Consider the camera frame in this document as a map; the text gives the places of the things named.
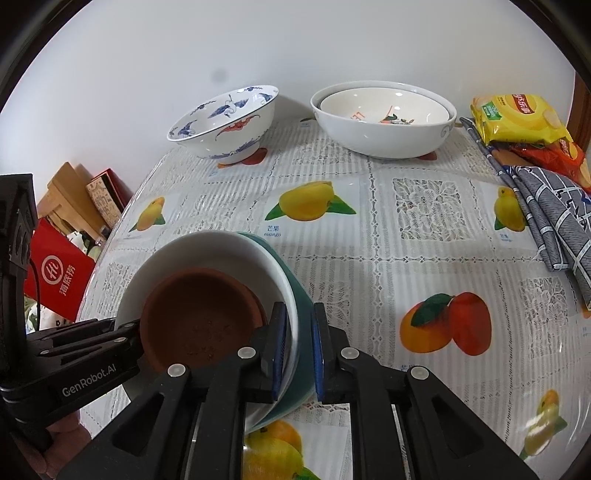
red snack bag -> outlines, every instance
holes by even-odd
[[[549,145],[510,144],[509,150],[526,158],[538,167],[560,173],[591,193],[591,178],[585,153],[567,138],[560,138]]]

tablecloth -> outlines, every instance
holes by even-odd
[[[261,146],[268,152],[259,164],[227,168],[182,147],[165,155],[109,238],[79,319],[116,315],[139,266],[174,238],[202,229],[255,233],[353,346],[389,367],[427,366],[541,479],[558,479],[591,433],[591,320],[575,282],[546,268],[527,228],[495,230],[503,183],[470,136],[455,128],[436,161],[384,161],[339,146],[314,120],[291,119],[274,124]],[[319,180],[354,213],[309,222],[269,215],[283,193]],[[132,230],[158,197],[165,224]],[[455,341],[430,353],[405,346],[407,313],[437,293],[480,298],[492,325],[486,351],[468,355]],[[524,454],[545,398],[560,399],[566,426]],[[85,407],[82,421],[96,434],[128,401],[119,387]],[[304,457],[322,480],[352,477],[347,406],[311,398],[287,418],[306,431]]]

yellow snack bag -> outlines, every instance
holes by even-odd
[[[572,137],[556,111],[538,95],[474,97],[470,110],[486,145],[491,141],[551,144]]]

checkered towel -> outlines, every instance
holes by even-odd
[[[572,270],[591,309],[591,199],[572,180],[540,167],[502,167],[482,143],[474,124],[460,121],[513,189],[538,252],[549,270]]]

white bowl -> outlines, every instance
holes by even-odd
[[[449,112],[435,100],[398,88],[354,88],[333,93],[320,110],[359,122],[393,125],[440,124]]]
[[[393,89],[396,92],[412,92],[439,103],[446,111],[447,118],[434,123],[423,123],[415,119],[411,124],[392,124],[359,121],[334,115],[320,108],[323,100],[334,93],[365,88]],[[358,153],[371,157],[397,159],[413,158],[432,152],[445,142],[456,121],[456,108],[445,98],[419,87],[398,82],[363,80],[341,83],[316,92],[310,99],[314,116],[320,126],[336,142]]]
[[[298,361],[298,312],[290,283],[272,255],[255,241],[237,233],[203,231],[182,236],[152,255],[135,273],[126,288],[115,320],[115,327],[140,318],[144,303],[153,288],[164,278],[189,267],[214,268],[242,282],[259,298],[267,318],[273,304],[282,301],[287,306],[290,328],[285,344],[284,370],[279,399],[287,390]],[[138,365],[140,372],[124,383],[128,397],[133,400],[153,382],[157,374],[145,356]],[[246,409],[246,431],[250,431],[275,404],[250,404]]]
[[[224,93],[183,116],[167,138],[200,158],[224,165],[237,163],[259,148],[259,140],[273,121],[273,100],[278,94],[279,90],[271,85]]]

